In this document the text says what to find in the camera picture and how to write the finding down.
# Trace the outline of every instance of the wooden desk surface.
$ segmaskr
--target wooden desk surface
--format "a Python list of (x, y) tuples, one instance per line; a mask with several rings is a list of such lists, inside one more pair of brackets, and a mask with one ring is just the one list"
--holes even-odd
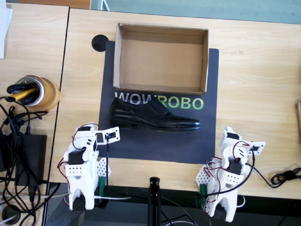
[[(7, 96), (6, 88), (28, 74), (48, 78), (60, 85), (69, 8), (14, 3), (7, 6), (13, 8), (14, 13), (6, 37), (5, 58), (0, 60), (0, 95)], [(7, 111), (12, 105), (4, 100), (1, 104)], [(20, 107), (17, 107), (17, 110), (19, 113), (24, 112)], [(43, 120), (31, 121), (32, 134), (47, 135), (44, 180), (48, 179), (56, 111), (57, 107), (44, 116)], [(6, 119), (2, 111), (0, 119)], [(45, 194), (46, 185), (40, 188)], [(41, 225), (42, 213), (43, 208), (37, 213), (36, 225)], [(31, 225), (32, 221), (30, 217), (26, 224)]]
[[(118, 22), (210, 29), (210, 47), (220, 50), (216, 155), (224, 127), (231, 126), (246, 140), (267, 143), (256, 158), (266, 178), (301, 166), (295, 110), (301, 97), (301, 25), (71, 9), (51, 181), (66, 182), (56, 166), (75, 128), (98, 123), (105, 53), (96, 52), (91, 40), (98, 34), (115, 40)], [(148, 187), (156, 176), (161, 188), (197, 191), (201, 165), (110, 159), (110, 167), (111, 185)], [(271, 189), (254, 172), (239, 193), (301, 199), (300, 186), (298, 180)]]

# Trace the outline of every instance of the open cardboard box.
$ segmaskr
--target open cardboard box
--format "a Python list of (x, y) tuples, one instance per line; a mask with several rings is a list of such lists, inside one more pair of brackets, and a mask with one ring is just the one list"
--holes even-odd
[(119, 90), (206, 93), (207, 29), (118, 24), (114, 82)]

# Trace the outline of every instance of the shoe sole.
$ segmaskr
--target shoe sole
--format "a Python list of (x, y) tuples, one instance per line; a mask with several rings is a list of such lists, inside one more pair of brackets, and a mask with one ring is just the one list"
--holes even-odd
[(158, 132), (185, 132), (185, 131), (194, 131), (198, 130), (200, 127), (185, 127), (185, 128), (162, 128), (162, 127), (154, 127), (150, 125), (146, 125), (140, 122), (132, 122), (127, 119), (119, 119), (119, 118), (111, 118), (110, 126), (116, 127), (118, 126), (121, 129), (136, 129), (138, 126), (142, 126), (148, 129), (152, 129)]

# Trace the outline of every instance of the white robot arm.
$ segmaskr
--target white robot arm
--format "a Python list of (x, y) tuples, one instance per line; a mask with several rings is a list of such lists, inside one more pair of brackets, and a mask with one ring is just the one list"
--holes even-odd
[(265, 142), (245, 141), (226, 127), (220, 142), (222, 158), (213, 157), (207, 161), (196, 177), (199, 186), (207, 188), (210, 195), (202, 204), (203, 210), (211, 217), (221, 218), (232, 222), (237, 208), (238, 188), (230, 192), (219, 194), (235, 188), (244, 180), (243, 174), (249, 174), (250, 167), (246, 165), (248, 156), (259, 155)]
[(72, 143), (63, 157), (70, 190), (70, 210), (94, 208), (94, 192), (98, 184), (97, 146), (117, 141), (120, 141), (119, 127), (95, 130), (95, 124), (89, 123), (76, 128)]

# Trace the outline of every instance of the shoe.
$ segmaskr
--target shoe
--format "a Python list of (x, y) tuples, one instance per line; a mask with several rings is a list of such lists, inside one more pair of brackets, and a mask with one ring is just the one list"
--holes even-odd
[(115, 98), (110, 108), (110, 125), (124, 129), (143, 126), (167, 132), (197, 130), (200, 127), (199, 120), (173, 115), (155, 97), (143, 105), (133, 105)]

